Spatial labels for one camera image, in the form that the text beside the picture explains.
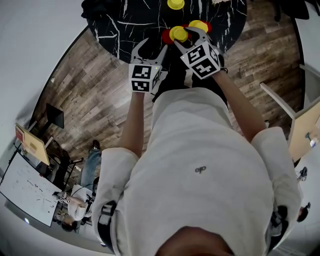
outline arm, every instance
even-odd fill
[[[76,197],[73,197],[73,196],[70,196],[70,195],[68,195],[66,198],[69,198],[71,202],[79,205],[79,207],[81,207],[81,208],[85,208],[86,207],[86,202],[82,201],[79,198],[76,198]]]
[[[212,75],[229,102],[234,117],[243,135],[251,142],[253,138],[266,128],[265,122],[257,109],[251,105],[239,88],[230,80],[224,71]]]
[[[131,171],[142,155],[144,98],[144,93],[132,93],[119,147],[102,151],[99,185],[92,205],[91,219],[96,236],[111,251],[113,251],[110,236],[112,216],[130,179]]]
[[[139,158],[144,145],[144,98],[142,92],[133,92],[127,119],[122,131],[119,147],[130,150]]]
[[[265,164],[272,182],[274,204],[287,209],[288,227],[284,236],[279,236],[283,240],[296,223],[302,200],[284,133],[280,127],[266,129],[262,116],[225,72],[217,72],[212,77],[222,89],[244,136]]]

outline white cube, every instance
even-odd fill
[[[129,82],[132,91],[151,93],[160,79],[162,66],[129,64]]]
[[[219,52],[203,42],[181,56],[182,61],[200,78],[205,79],[220,71]]]

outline jeans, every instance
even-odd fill
[[[78,177],[77,184],[81,187],[86,187],[93,190],[93,183],[95,180],[95,171],[98,163],[101,162],[100,150],[91,149],[88,155],[88,159],[85,161],[81,174]]]

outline wooden floor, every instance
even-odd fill
[[[240,38],[225,54],[226,67],[263,118],[289,134],[291,119],[259,84],[265,82],[294,110],[299,109],[302,90],[296,34],[289,17],[283,15],[280,23],[274,21],[269,1],[247,1],[247,6],[247,22]],[[116,146],[131,98],[128,64],[104,50],[87,30],[52,77],[54,82],[45,88],[34,118],[38,120],[49,103],[64,111],[65,126],[51,125],[46,135],[52,135],[71,159],[86,158],[93,139],[100,141],[102,149]],[[144,104],[144,149],[150,136],[151,99],[151,95],[146,96]],[[45,119],[39,122],[40,127]]]

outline yellow cup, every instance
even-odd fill
[[[193,20],[190,22],[189,27],[194,27],[203,30],[204,32],[208,32],[208,25],[201,20]]]
[[[168,6],[174,10],[180,10],[185,6],[184,0],[168,0]]]
[[[184,30],[183,26],[174,26],[171,28],[169,36],[172,41],[176,39],[183,43],[188,39],[188,32]]]

